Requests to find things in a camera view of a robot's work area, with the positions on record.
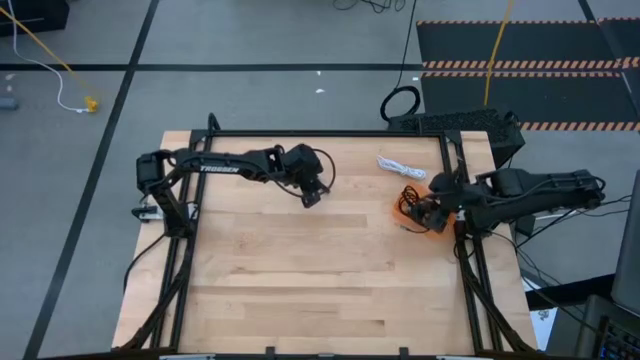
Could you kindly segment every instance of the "orange object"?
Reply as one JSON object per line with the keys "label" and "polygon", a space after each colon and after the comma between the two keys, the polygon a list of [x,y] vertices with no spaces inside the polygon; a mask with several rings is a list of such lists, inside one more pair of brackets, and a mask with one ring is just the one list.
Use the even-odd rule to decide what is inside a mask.
{"label": "orange object", "polygon": [[[429,193],[431,193],[431,190],[429,190],[429,188],[425,187],[422,184],[419,184],[417,182],[409,182],[409,184],[407,184],[407,186],[411,186],[412,188],[414,188],[416,190],[416,192],[418,193],[418,196],[420,197],[424,197],[426,195],[428,195]],[[411,220],[411,218],[407,217],[406,215],[404,215],[403,213],[400,212],[400,200],[402,199],[402,194],[398,195],[398,198],[396,199],[396,201],[393,203],[393,208],[391,209],[391,215],[393,216],[393,220],[394,222],[400,226],[403,227],[405,229],[409,229],[409,231],[425,231],[427,230],[425,227],[417,224],[415,221]],[[429,236],[430,238],[440,238],[440,237],[446,237],[449,238],[448,235],[444,236],[445,233],[447,233],[449,229],[452,229],[453,227],[453,223],[455,222],[455,214],[451,214],[449,216],[449,226],[447,226],[447,229],[442,233],[442,234],[438,234],[435,231],[428,231],[425,233],[425,235]]]}

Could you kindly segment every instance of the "black metal frame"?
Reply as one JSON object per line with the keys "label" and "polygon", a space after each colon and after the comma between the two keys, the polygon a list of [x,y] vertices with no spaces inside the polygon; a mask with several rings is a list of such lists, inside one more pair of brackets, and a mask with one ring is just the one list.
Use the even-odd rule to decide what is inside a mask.
{"label": "black metal frame", "polygon": [[[450,162],[450,155],[448,149],[448,143],[452,142],[454,144],[454,148],[456,151],[456,158],[458,163],[458,169],[462,172],[464,179],[468,181],[469,176],[466,168],[466,160],[464,157],[464,150],[462,148],[462,138],[460,131],[429,131],[429,132],[407,132],[407,131],[389,131],[389,130],[372,130],[372,131],[362,131],[362,130],[339,130],[339,131],[325,131],[325,130],[221,130],[219,124],[215,120],[215,117],[212,115],[209,116],[209,124],[208,129],[206,130],[193,130],[191,132],[191,137],[189,140],[189,148],[195,150],[197,146],[204,140],[204,151],[210,151],[211,146],[213,144],[213,139],[215,137],[425,137],[425,138],[437,138],[440,145],[440,152],[442,157],[442,165],[443,170],[447,174],[451,174],[453,172]],[[186,177],[183,180],[181,185],[179,199],[181,202],[187,201],[187,192],[189,189],[189,184],[191,181],[191,176]],[[198,175],[198,184],[195,193],[194,203],[197,208],[201,207],[202,199],[204,197],[204,185],[206,181],[206,174]],[[178,298],[176,302],[176,315],[174,317],[174,321],[171,327],[171,338],[169,343],[170,349],[178,349],[180,342],[180,334],[182,328],[182,322],[184,318],[184,311],[186,306],[186,296],[189,282],[190,269],[193,261],[193,251],[195,250],[195,243],[197,238],[197,226],[199,222],[199,216],[192,220],[194,221],[194,226],[196,231],[193,232],[193,235],[186,238],[186,248],[185,254],[191,254],[191,256],[185,256],[183,261],[187,261],[186,267],[189,271],[186,273],[186,279],[181,283]],[[456,224],[456,238],[460,238],[465,236],[464,227],[459,226],[459,224],[463,224],[463,221],[457,222]],[[165,296],[169,292],[169,287],[172,284],[173,273],[175,271],[175,262],[176,256],[178,253],[178,246],[181,239],[172,238],[169,246],[169,250],[167,253],[167,261],[165,263],[164,275],[162,280],[162,286],[160,290],[160,296]],[[491,285],[489,282],[489,274],[487,270],[486,259],[484,257],[484,250],[482,247],[482,241],[480,238],[474,238],[474,251],[476,252],[476,262],[478,266],[478,273],[480,277],[480,282],[482,284],[483,289],[489,295],[489,299],[492,301],[491,295]],[[459,248],[459,256],[460,256],[460,269],[461,271],[465,271],[465,266],[462,261],[468,261],[468,255],[466,253],[466,248]],[[479,318],[475,303],[474,292],[471,287],[463,281],[465,299],[467,303],[467,311],[469,316],[469,324],[471,328],[471,336],[473,340],[474,352],[479,353],[484,350],[482,344],[482,335],[480,332],[480,324]],[[502,351],[502,342],[500,333],[496,327],[495,322],[491,317],[488,317],[489,328],[491,331],[491,340],[493,344],[493,349],[497,351]],[[160,339],[162,337],[162,331],[164,328],[164,316],[161,316],[152,332],[150,349],[156,349],[160,346]],[[400,358],[401,359],[433,359],[433,356],[412,356],[409,355],[408,349],[400,348]],[[229,358],[274,358],[275,359],[275,349],[267,348],[265,355],[246,355],[246,354],[224,354],[224,356],[228,356]],[[301,358],[309,359],[309,355],[299,355]],[[297,355],[278,355],[278,358],[296,358]],[[397,356],[391,357],[380,357],[380,356],[339,356],[334,358],[344,358],[344,359],[384,359],[384,358],[393,358],[398,359]]]}
{"label": "black metal frame", "polygon": [[[456,151],[456,159],[457,159],[457,169],[463,176],[465,181],[469,180],[468,170],[466,168],[466,160],[464,156],[464,149],[462,146],[462,137],[460,131],[428,131],[422,132],[418,130],[417,132],[408,132],[408,131],[389,131],[389,130],[221,130],[219,124],[215,120],[215,117],[212,115],[209,116],[209,124],[208,129],[206,130],[192,130],[191,137],[189,140],[189,148],[196,149],[200,143],[203,143],[204,151],[210,151],[214,138],[215,137],[424,137],[424,138],[436,138],[439,141],[439,147],[442,157],[442,165],[443,170],[447,174],[452,174],[452,166],[450,162],[450,154],[448,149],[448,143],[453,143],[454,149]],[[197,209],[201,207],[202,200],[204,197],[204,187],[206,182],[206,174],[199,174],[197,180],[196,193],[194,195],[194,203]],[[183,179],[183,183],[181,185],[179,199],[180,201],[187,200],[187,192],[189,188],[189,184],[191,182],[191,176],[187,176]],[[108,353],[97,353],[97,354],[86,354],[86,355],[77,355],[78,359],[89,359],[89,358],[105,358],[105,359],[149,359],[149,358],[157,358],[160,355],[176,355],[178,354],[177,349],[179,347],[180,342],[180,334],[182,329],[182,322],[184,319],[184,311],[186,307],[186,296],[188,290],[189,277],[191,273],[191,266],[193,261],[193,252],[195,250],[195,244],[197,240],[197,226],[199,222],[199,216],[193,219],[194,228],[196,231],[193,232],[193,235],[184,239],[186,241],[185,247],[185,256],[183,258],[183,263],[181,268],[186,267],[187,271],[182,274],[181,279],[176,279],[174,277],[174,269],[176,265],[176,257],[178,254],[178,247],[181,239],[172,238],[169,246],[169,250],[167,253],[167,261],[165,263],[164,275],[161,285],[160,295],[161,298],[165,297],[166,294],[173,294],[168,299],[161,300],[161,314],[158,317],[155,317],[155,325],[151,331],[151,341],[150,347],[147,349],[140,349],[142,344],[137,344],[133,348],[115,348],[112,352]],[[456,238],[456,248],[457,254],[460,259],[460,271],[464,277],[468,272],[473,273],[471,265],[469,263],[469,254],[466,251],[466,247],[464,246],[467,240],[467,233],[465,230],[464,219],[459,219],[455,222],[454,232]],[[498,316],[498,320],[494,319],[492,316],[487,316],[490,336],[492,340],[493,349],[488,350],[484,348],[482,342],[482,334],[480,331],[480,321],[478,318],[478,310],[476,307],[476,296],[483,302],[484,306],[488,304],[493,305],[493,296],[491,293],[491,284],[489,280],[489,273],[487,270],[486,258],[484,256],[484,249],[482,246],[482,241],[480,237],[473,237],[472,244],[475,252],[475,259],[477,264],[477,272],[478,279],[477,283],[473,285],[476,287],[474,291],[474,286],[471,286],[468,281],[462,282],[465,294],[465,300],[467,304],[467,313],[469,317],[469,326],[471,331],[471,337],[473,342],[474,353],[476,356],[486,356],[494,359],[540,359],[540,358],[549,358],[549,359],[565,359],[563,357],[551,357],[542,353],[531,353],[531,352],[508,352],[504,351],[502,347],[502,340],[500,331],[497,327],[497,321],[502,321],[502,323],[506,322],[504,317],[501,315]],[[169,306],[173,297],[177,294],[176,301],[176,315],[173,319],[173,324],[171,327],[171,338],[168,347],[160,347],[160,339],[162,337],[162,332],[164,330],[164,312],[166,308]],[[493,312],[498,312],[497,308],[493,306]],[[338,360],[356,360],[356,359],[370,359],[370,360],[386,360],[386,359],[401,359],[401,360],[409,360],[409,359],[437,359],[438,357],[435,355],[410,355],[408,348],[399,348],[398,355],[338,355],[338,354],[316,354],[316,355],[299,355],[299,354],[276,354],[274,347],[267,347],[265,349],[264,354],[216,354],[216,359],[267,359],[267,360],[275,360],[275,359],[288,359],[288,360],[310,360],[310,359],[325,359],[330,357],[331,359]]]}

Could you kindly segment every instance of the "yellow cable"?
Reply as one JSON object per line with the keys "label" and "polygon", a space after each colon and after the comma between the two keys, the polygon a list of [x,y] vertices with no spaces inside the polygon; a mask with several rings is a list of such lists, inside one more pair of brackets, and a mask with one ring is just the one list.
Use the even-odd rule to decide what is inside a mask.
{"label": "yellow cable", "polygon": [[509,5],[507,5],[507,12],[504,13],[504,18],[502,19],[502,25],[500,25],[500,31],[498,32],[498,38],[496,39],[495,45],[493,45],[493,53],[491,53],[491,60],[489,60],[489,70],[487,71],[487,82],[484,86],[484,106],[487,106],[489,103],[489,85],[491,83],[491,70],[493,70],[493,62],[496,58],[496,54],[498,53],[498,47],[500,47],[500,40],[502,39],[502,33],[504,32],[504,28],[507,26],[507,22],[509,22],[509,15],[511,15],[511,8],[513,7],[513,0],[509,0]]}
{"label": "yellow cable", "polygon": [[[91,86],[89,86],[89,84],[87,84],[78,74],[75,73],[75,71],[71,70],[71,68],[69,67],[69,65],[67,65],[64,61],[62,61],[62,59],[60,59],[58,56],[56,56],[56,54],[53,53],[53,51],[51,51],[47,45],[45,45],[42,41],[40,41],[40,39],[38,39],[37,36],[35,36],[26,26],[24,26],[20,21],[18,21],[18,19],[14,18],[13,16],[11,16],[11,14],[9,14],[4,8],[0,7],[0,13],[2,13],[4,16],[8,17],[11,21],[13,21],[14,23],[16,23],[16,25],[20,26],[20,28],[22,30],[24,30],[24,32],[26,32],[27,34],[29,34],[29,36],[31,36],[31,38],[33,39],[33,41],[35,41],[38,45],[40,45],[41,48],[43,48],[47,54],[49,54],[52,58],[54,58],[60,65],[62,65],[71,75],[73,75],[75,77],[75,79],[80,83],[80,85],[82,85],[85,89],[87,89],[87,91],[89,93],[94,93],[97,96],[97,92],[94,91]],[[98,102],[96,100],[94,100],[91,96],[86,96],[84,98],[85,103],[87,104],[87,107],[89,109],[89,112],[95,112],[98,109]]]}

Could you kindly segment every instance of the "cable bundle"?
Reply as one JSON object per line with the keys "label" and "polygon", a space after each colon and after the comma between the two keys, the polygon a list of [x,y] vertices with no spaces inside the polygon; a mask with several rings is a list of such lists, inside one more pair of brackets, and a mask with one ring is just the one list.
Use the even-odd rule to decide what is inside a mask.
{"label": "cable bundle", "polygon": [[400,175],[409,176],[416,180],[424,180],[427,178],[427,172],[421,169],[414,169],[407,165],[402,165],[393,160],[385,159],[378,155],[378,166],[383,170],[393,171]]}

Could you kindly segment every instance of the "wooden plank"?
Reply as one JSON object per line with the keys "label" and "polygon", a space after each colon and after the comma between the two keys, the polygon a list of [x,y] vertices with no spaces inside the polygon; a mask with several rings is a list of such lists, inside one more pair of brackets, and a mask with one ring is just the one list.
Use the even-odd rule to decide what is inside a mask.
{"label": "wooden plank", "polygon": [[[162,148],[185,147],[188,136],[167,132]],[[486,134],[463,138],[469,173],[492,170]],[[442,171],[437,140],[216,138],[213,150],[300,142],[329,152],[338,173],[331,194],[311,209],[273,184],[207,177],[180,351],[263,353],[276,346],[279,353],[397,354],[407,346],[416,355],[472,354],[451,230],[425,236],[394,224],[391,206],[407,178],[379,169],[375,159],[425,169],[427,185]],[[325,164],[325,181],[330,172]],[[160,222],[142,225],[136,253],[161,232]],[[160,244],[131,272],[114,346],[155,305],[167,247]],[[496,304],[535,345],[513,248],[492,237],[485,251]]]}

